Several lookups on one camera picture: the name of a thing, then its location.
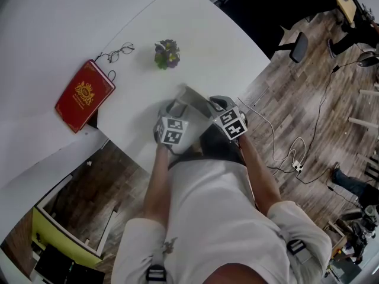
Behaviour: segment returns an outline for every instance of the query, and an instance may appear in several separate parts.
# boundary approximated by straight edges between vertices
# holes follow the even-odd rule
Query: power strip
[[[296,170],[298,173],[301,173],[303,171],[303,165],[300,164],[299,161],[295,160],[294,163],[292,163],[292,167],[294,170]]]

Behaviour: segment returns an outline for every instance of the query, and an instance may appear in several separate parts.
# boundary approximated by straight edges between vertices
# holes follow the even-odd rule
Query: person
[[[379,189],[355,177],[347,177],[347,175],[341,171],[338,162],[334,166],[331,180],[334,184],[356,195],[363,209],[366,209],[370,205],[376,206],[379,204]]]
[[[343,39],[337,43],[333,43],[332,39],[327,40],[327,47],[332,58],[342,54],[354,44],[365,43],[376,49],[379,43],[379,27],[374,21],[371,23],[365,21],[357,28],[344,24],[342,30],[348,33]]]
[[[294,202],[281,199],[245,135],[241,153],[217,131],[212,125],[202,136],[202,157],[174,165],[158,144],[143,216],[126,224],[113,284],[319,283],[330,238]],[[308,258],[292,256],[299,240]]]

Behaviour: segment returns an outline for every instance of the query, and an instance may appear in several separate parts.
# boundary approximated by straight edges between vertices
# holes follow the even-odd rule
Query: wooden floor
[[[319,14],[311,23],[305,20],[287,32],[284,42],[296,39],[299,31],[309,39],[307,56],[295,64],[288,52],[276,53],[266,70],[241,93],[241,99],[271,121],[275,129],[275,158],[287,155],[296,137],[303,137],[310,144],[319,110],[320,99],[325,91],[329,75],[336,65],[353,62],[360,54],[357,46],[331,59],[326,49],[330,37],[339,40],[343,36],[335,24],[332,13]],[[308,182],[318,177],[335,161],[350,176],[363,180],[364,165],[356,158],[357,153],[372,154],[377,136],[365,128],[351,124],[348,117],[379,122],[379,99],[359,95],[358,90],[374,89],[376,68],[360,69],[355,64],[341,68],[332,76],[327,99],[322,106],[316,136],[309,151],[304,170],[299,178]],[[261,153],[268,166],[279,166],[272,160],[272,133],[270,126],[259,116],[239,104],[249,120],[248,136]],[[303,154],[303,146],[297,143],[296,158]],[[74,180],[62,190],[57,201],[56,219],[82,241],[96,248],[112,210],[119,212],[105,244],[104,260],[97,266],[106,273],[110,283],[115,255],[125,223],[141,213],[149,175],[123,154],[113,143],[97,152],[74,174]],[[290,161],[282,169],[291,171]],[[325,181],[328,172],[308,185],[296,179],[295,173],[279,172],[275,178],[282,197],[298,203],[315,223],[322,227],[352,206],[342,197],[328,190]],[[354,201],[349,192],[336,187],[335,191]]]

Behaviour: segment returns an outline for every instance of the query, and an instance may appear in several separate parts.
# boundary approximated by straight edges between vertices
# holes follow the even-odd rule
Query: potted plant
[[[173,69],[180,61],[179,47],[176,41],[162,40],[160,44],[155,44],[155,58],[154,61],[160,69]]]

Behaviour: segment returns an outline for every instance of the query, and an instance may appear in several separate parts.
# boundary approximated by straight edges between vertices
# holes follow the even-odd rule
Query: white cable
[[[247,108],[249,108],[250,110],[252,110],[254,113],[256,113],[258,116],[260,116],[263,120],[265,120],[265,121],[270,125],[271,130],[272,130],[272,159],[273,159],[274,161],[276,161],[276,162],[282,162],[278,168],[280,169],[280,167],[281,167],[282,164],[286,161],[286,159],[290,156],[290,154],[291,154],[292,151],[294,152],[294,156],[293,156],[293,159],[292,159],[292,162],[294,163],[295,155],[296,155],[296,150],[293,149],[293,146],[295,145],[295,143],[296,143],[296,141],[297,141],[298,139],[300,139],[300,140],[303,142],[304,147],[305,147],[305,151],[304,151],[303,157],[301,158],[301,161],[300,161],[300,164],[302,164],[302,162],[303,162],[303,160],[304,160],[304,158],[305,158],[305,156],[306,156],[306,154],[307,154],[307,145],[306,145],[304,139],[301,138],[301,137],[297,137],[297,138],[295,139],[295,141],[292,143],[292,145],[291,145],[291,147],[290,147],[290,149],[289,149],[288,154],[286,155],[286,157],[285,157],[284,159],[275,159],[275,130],[274,130],[274,127],[272,126],[272,124],[270,123],[270,121],[268,121],[268,120],[267,120],[264,116],[262,116],[259,112],[255,111],[255,110],[252,109],[249,105],[245,104],[240,98],[238,98],[238,100],[239,100],[242,104],[244,104],[244,106],[246,106]]]

